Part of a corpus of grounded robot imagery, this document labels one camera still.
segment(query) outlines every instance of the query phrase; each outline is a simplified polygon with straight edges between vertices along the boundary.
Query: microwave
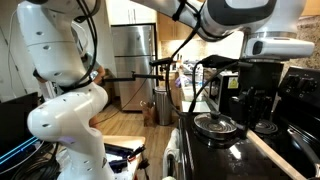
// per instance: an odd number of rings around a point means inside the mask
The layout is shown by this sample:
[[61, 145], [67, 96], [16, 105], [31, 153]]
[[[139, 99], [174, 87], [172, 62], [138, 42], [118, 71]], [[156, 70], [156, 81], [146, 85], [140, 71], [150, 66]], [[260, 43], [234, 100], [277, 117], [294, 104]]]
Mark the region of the microwave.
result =
[[238, 83], [238, 72], [223, 71], [209, 83], [207, 88], [209, 103], [213, 108], [224, 115], [230, 116], [229, 99], [238, 96], [240, 85]]

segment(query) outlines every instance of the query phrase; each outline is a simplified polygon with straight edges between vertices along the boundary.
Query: stovetop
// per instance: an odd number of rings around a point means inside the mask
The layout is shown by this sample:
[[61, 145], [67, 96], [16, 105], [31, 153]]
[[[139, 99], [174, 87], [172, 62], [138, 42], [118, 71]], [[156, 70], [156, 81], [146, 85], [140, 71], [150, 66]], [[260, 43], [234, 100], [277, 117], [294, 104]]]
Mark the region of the stovetop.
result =
[[[318, 81], [320, 71], [289, 68], [279, 87], [278, 93], [282, 99], [277, 104], [273, 118], [261, 121], [258, 124], [260, 129], [256, 130], [265, 143], [306, 178], [315, 176], [314, 165], [294, 143], [287, 130], [296, 131], [320, 156]], [[235, 138], [226, 143], [208, 140], [199, 134], [193, 128], [196, 115], [179, 120], [180, 150], [185, 172], [182, 179], [290, 179], [249, 140]]]

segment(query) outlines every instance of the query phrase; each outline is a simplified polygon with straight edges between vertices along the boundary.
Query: refrigerator door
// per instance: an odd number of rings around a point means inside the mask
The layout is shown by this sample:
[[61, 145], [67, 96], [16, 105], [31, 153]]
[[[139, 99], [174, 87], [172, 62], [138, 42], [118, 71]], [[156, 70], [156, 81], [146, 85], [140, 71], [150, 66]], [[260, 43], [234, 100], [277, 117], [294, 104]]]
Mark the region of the refrigerator door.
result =
[[154, 26], [112, 26], [114, 56], [154, 55]]
[[[149, 74], [152, 56], [116, 57], [117, 77], [131, 77], [131, 71]], [[140, 111], [140, 102], [151, 102], [154, 80], [137, 78], [135, 81], [119, 82], [121, 106], [124, 111]]]

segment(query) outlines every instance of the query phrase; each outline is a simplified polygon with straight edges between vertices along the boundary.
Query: trash can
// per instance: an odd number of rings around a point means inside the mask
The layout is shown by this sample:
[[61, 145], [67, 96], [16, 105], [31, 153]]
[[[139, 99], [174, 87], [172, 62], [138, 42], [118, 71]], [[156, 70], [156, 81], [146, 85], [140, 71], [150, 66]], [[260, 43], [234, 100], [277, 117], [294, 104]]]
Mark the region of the trash can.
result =
[[161, 126], [169, 125], [172, 123], [172, 108], [167, 97], [166, 88], [157, 86], [155, 87], [154, 92], [158, 123]]

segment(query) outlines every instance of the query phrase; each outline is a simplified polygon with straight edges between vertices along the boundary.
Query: wooden floor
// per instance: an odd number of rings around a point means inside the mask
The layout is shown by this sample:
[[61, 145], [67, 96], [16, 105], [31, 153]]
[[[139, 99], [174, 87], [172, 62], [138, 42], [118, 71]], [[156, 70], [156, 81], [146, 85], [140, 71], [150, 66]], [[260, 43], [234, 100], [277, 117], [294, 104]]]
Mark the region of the wooden floor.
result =
[[[171, 131], [176, 127], [156, 126], [144, 127], [142, 113], [124, 113], [119, 111], [120, 103], [109, 105], [98, 115], [99, 121], [104, 121], [110, 116], [110, 119], [98, 125], [98, 129], [103, 135], [123, 135], [123, 136], [144, 136], [146, 138], [144, 157], [149, 160], [150, 166], [147, 173], [150, 180], [162, 179], [162, 156], [169, 141]], [[144, 171], [138, 170], [139, 180], [145, 179]]]

